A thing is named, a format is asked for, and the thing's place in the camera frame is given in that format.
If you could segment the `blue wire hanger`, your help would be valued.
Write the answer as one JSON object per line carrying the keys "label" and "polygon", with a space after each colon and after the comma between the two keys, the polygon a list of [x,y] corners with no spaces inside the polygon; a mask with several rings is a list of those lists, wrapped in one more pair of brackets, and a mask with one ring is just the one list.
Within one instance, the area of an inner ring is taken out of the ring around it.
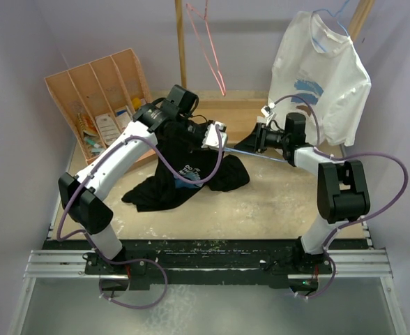
{"label": "blue wire hanger", "polygon": [[280,159],[280,158],[274,158],[274,157],[270,157],[270,156],[265,156],[263,154],[255,154],[255,153],[250,153],[247,151],[241,151],[241,150],[237,150],[235,148],[230,148],[230,147],[224,147],[222,149],[222,152],[227,152],[227,153],[236,153],[236,154],[242,154],[245,156],[252,156],[252,157],[256,157],[256,158],[263,158],[266,160],[270,160],[270,161],[275,161],[275,162],[279,162],[279,163],[288,163],[286,160],[284,159]]}

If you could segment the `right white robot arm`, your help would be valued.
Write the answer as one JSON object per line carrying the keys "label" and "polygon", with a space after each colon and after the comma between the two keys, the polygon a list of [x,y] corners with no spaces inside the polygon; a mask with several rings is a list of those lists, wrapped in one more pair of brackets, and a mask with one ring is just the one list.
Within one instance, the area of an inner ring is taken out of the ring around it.
{"label": "right white robot arm", "polygon": [[306,142],[305,125],[305,116],[297,112],[286,116],[283,129],[274,130],[258,122],[251,134],[234,146],[251,154],[279,149],[288,164],[317,177],[319,215],[292,251],[293,268],[300,273],[308,273],[327,260],[324,252],[342,225],[356,221],[370,210],[363,164],[358,160],[334,162],[322,156]]}

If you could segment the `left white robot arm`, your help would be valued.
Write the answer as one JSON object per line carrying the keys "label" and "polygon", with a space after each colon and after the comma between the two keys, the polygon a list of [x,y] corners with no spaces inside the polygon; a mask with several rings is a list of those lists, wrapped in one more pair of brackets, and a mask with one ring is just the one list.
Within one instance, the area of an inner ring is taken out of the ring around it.
{"label": "left white robot arm", "polygon": [[79,232],[102,255],[101,266],[109,273],[119,273],[126,263],[125,247],[111,226],[113,211],[104,203],[117,181],[150,149],[159,154],[157,146],[163,140],[178,140],[187,149],[222,148],[219,125],[192,121],[198,105],[198,95],[174,85],[167,96],[139,107],[92,164],[75,175],[60,176],[61,220],[80,224]]}

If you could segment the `black t-shirt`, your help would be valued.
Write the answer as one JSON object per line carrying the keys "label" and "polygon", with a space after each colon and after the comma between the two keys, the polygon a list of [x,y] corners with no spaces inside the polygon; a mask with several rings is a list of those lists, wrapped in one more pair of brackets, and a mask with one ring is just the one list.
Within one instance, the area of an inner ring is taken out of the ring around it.
{"label": "black t-shirt", "polygon": [[[158,140],[158,150],[183,178],[197,181],[213,171],[218,159],[214,150],[192,150],[175,137]],[[181,206],[207,186],[211,191],[229,192],[250,182],[242,161],[234,155],[222,158],[218,171],[206,183],[189,184],[173,175],[159,160],[153,176],[123,195],[121,201],[135,205],[138,212],[164,211]]]}

